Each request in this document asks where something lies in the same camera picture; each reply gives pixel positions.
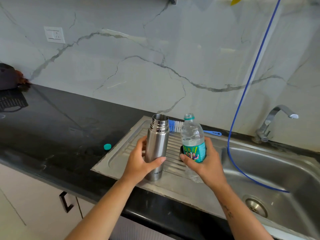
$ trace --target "teal bottle label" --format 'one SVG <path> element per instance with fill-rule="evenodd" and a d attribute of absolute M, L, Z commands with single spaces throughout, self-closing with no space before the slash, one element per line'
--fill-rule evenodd
<path fill-rule="evenodd" d="M 201 163 L 206 157 L 206 145 L 202 143 L 196 146 L 183 145 L 183 152 L 197 163 Z"/>

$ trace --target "faucet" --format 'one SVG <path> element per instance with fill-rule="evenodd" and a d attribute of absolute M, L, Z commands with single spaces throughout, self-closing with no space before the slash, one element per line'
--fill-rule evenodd
<path fill-rule="evenodd" d="M 267 142 L 269 140 L 268 139 L 269 132 L 266 133 L 266 131 L 267 131 L 270 123 L 273 121 L 275 115 L 280 110 L 285 112 L 289 118 L 292 118 L 292 119 L 299 118 L 299 116 L 296 113 L 294 113 L 291 109 L 289 109 L 285 105 L 278 105 L 278 106 L 274 107 L 273 110 L 271 110 L 270 113 L 268 114 L 268 116 L 266 117 L 266 119 L 263 122 L 263 124 L 261 125 L 261 127 L 256 130 L 256 136 L 253 138 L 254 142 L 261 143 L 261 142 Z"/>

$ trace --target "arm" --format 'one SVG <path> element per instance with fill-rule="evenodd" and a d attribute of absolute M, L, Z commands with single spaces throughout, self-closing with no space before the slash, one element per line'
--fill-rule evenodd
<path fill-rule="evenodd" d="M 146 136 L 138 140 L 130 153 L 122 177 L 111 187 L 85 218 L 71 231 L 65 240 L 105 240 L 111 232 L 132 192 L 134 186 L 143 180 L 147 173 L 159 167 L 165 157 L 146 163 L 142 150 L 146 147 Z"/>
<path fill-rule="evenodd" d="M 254 214 L 233 192 L 224 175 L 219 154 L 214 149 L 210 138 L 205 137 L 206 158 L 196 163 L 184 154 L 182 161 L 194 170 L 210 187 L 217 197 L 235 240 L 273 240 L 271 235 L 256 219 Z"/>

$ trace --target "thermos flask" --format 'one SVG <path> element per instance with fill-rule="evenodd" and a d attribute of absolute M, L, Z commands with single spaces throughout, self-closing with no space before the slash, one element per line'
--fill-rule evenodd
<path fill-rule="evenodd" d="M 146 155 L 144 161 L 150 163 L 158 157 L 165 157 L 169 139 L 169 118 L 163 114 L 152 117 L 146 140 Z M 156 181 L 161 178 L 163 164 L 146 175 L 146 179 Z"/>

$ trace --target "blue pipe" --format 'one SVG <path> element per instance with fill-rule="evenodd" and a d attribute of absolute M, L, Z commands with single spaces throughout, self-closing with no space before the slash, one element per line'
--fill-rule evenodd
<path fill-rule="evenodd" d="M 253 64 L 253 67 L 252 67 L 252 70 L 251 70 L 249 79 L 248 79 L 247 84 L 246 84 L 246 86 L 245 86 L 245 88 L 244 88 L 244 91 L 243 91 L 243 94 L 242 94 L 240 103 L 239 103 L 239 105 L 238 105 L 237 111 L 236 111 L 236 113 L 235 113 L 235 115 L 234 115 L 234 118 L 233 118 L 233 121 L 232 121 L 232 125 L 231 125 L 231 128 L 230 128 L 230 132 L 229 132 L 229 136 L 228 136 L 228 147 L 227 147 L 227 149 L 228 149 L 229 158 L 230 158 L 231 162 L 233 163 L 233 165 L 235 166 L 235 168 L 236 168 L 240 173 L 242 173 L 244 176 L 246 176 L 248 179 L 254 181 L 256 184 L 261 185 L 261 186 L 263 186 L 263 187 L 265 187 L 265 188 L 268 188 L 268 189 L 271 189 L 271 190 L 280 191 L 280 192 L 284 192 L 284 193 L 289 193 L 289 191 L 287 191 L 287 190 L 282 190 L 282 189 L 278 189 L 278 188 L 274 188 L 274 187 L 265 185 L 265 184 L 263 184 L 263 183 L 258 182 L 257 180 L 254 180 L 253 178 L 249 177 L 248 175 L 246 175 L 246 174 L 235 164 L 235 162 L 234 162 L 233 159 L 232 159 L 231 153 L 230 153 L 230 138 L 231 138 L 231 132 L 232 132 L 234 123 L 235 123 L 235 121 L 236 121 L 236 118 L 237 118 L 237 115 L 238 115 L 240 106 L 241 106 L 241 104 L 242 104 L 243 98 L 244 98 L 244 96 L 245 96 L 245 94 L 246 94 L 246 91 L 247 91 L 247 88 L 248 88 L 248 86 L 249 86 L 249 84 L 250 84 L 250 80 L 251 80 L 251 78 L 252 78 L 252 74 L 253 74 L 253 72 L 254 72 L 254 69 L 256 68 L 256 64 L 257 64 L 257 62 L 258 62 L 258 59 L 259 59 L 259 56 L 260 56 L 262 47 L 263 47 L 264 42 L 265 42 L 265 40 L 266 40 L 266 37 L 267 37 L 267 35 L 268 35 L 268 32 L 269 32 L 270 26 L 271 26 L 271 24 L 272 24 L 273 18 L 274 18 L 274 16 L 275 16 L 276 12 L 277 12 L 278 7 L 279 7 L 280 1 L 281 1 L 281 0 L 278 0 L 277 4 L 276 4 L 276 6 L 275 6 L 275 9 L 274 9 L 273 14 L 272 14 L 272 16 L 271 16 L 271 19 L 270 19 L 268 28 L 266 29 L 266 33 L 265 33 L 265 35 L 264 35 L 264 37 L 263 37 L 263 40 L 262 40 L 262 43 L 261 43 L 261 45 L 260 45 L 259 52 L 258 52 L 258 54 L 257 54 L 256 60 L 254 61 L 254 64 Z"/>

